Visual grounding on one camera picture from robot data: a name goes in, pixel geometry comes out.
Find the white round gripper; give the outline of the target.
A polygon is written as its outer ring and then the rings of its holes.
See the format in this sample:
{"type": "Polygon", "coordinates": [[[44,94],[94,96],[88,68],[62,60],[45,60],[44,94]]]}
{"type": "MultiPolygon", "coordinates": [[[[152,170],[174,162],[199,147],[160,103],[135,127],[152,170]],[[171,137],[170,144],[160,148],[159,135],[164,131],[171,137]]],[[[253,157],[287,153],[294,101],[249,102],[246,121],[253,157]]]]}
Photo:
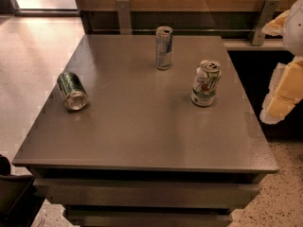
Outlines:
{"type": "Polygon", "coordinates": [[[278,63],[264,98],[260,120],[277,124],[303,99],[303,0],[296,0],[290,10],[279,14],[261,30],[270,36],[283,36],[283,46],[295,55],[288,64],[278,63]]]}

